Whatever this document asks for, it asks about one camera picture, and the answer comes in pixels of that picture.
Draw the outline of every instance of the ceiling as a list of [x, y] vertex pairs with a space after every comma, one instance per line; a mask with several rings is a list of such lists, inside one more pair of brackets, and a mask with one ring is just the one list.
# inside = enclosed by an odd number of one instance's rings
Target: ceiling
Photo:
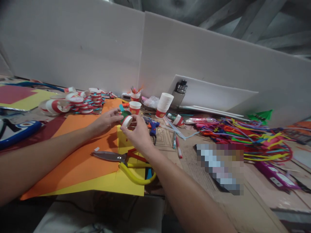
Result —
[[311, 58], [311, 0], [110, 0]]

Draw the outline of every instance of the left hand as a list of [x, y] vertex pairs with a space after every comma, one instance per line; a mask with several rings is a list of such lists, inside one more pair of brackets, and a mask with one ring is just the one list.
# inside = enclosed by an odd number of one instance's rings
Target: left hand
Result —
[[123, 116], [117, 115], [120, 111], [119, 108], [114, 108], [103, 115], [101, 115], [96, 121], [87, 126], [91, 135], [95, 138], [100, 135], [106, 134], [114, 126], [119, 124], [119, 121], [123, 119]]

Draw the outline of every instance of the sticker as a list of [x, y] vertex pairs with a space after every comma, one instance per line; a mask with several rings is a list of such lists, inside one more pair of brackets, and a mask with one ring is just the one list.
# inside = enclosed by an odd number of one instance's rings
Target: sticker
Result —
[[296, 186], [290, 179], [288, 179], [286, 176], [284, 176], [283, 174], [281, 173], [278, 173], [277, 174], [278, 177], [280, 177], [285, 183], [287, 183], [288, 185], [290, 186]]
[[276, 186], [278, 186], [278, 187], [283, 186], [275, 177], [271, 177], [270, 180], [272, 180], [273, 183], [275, 183]]
[[269, 169], [274, 172], [279, 172], [276, 168], [273, 168], [273, 167], [269, 167]]

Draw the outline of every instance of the hand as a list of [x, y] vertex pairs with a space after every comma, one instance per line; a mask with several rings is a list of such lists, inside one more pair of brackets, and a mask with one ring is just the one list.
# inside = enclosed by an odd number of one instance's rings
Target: hand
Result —
[[123, 119], [123, 116], [117, 115], [119, 111], [119, 108], [114, 108], [101, 115], [96, 121], [87, 127], [93, 138], [106, 134], [114, 126], [119, 124], [119, 121]]
[[139, 152], [142, 154], [147, 153], [154, 147], [149, 135], [148, 127], [141, 116], [131, 115], [131, 117], [133, 117], [133, 121], [136, 120], [136, 128], [133, 131], [130, 131], [126, 127], [121, 126], [120, 129]]

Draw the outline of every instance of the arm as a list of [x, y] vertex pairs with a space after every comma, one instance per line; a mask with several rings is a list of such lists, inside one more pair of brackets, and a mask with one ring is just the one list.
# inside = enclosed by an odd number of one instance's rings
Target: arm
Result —
[[86, 128], [0, 156], [0, 206], [30, 189], [84, 143], [107, 133], [123, 119], [115, 116], [118, 111], [106, 112]]
[[155, 148], [144, 120], [136, 115], [133, 117], [137, 122], [135, 130], [121, 129], [152, 165], [183, 228], [187, 232], [236, 232], [208, 193]]

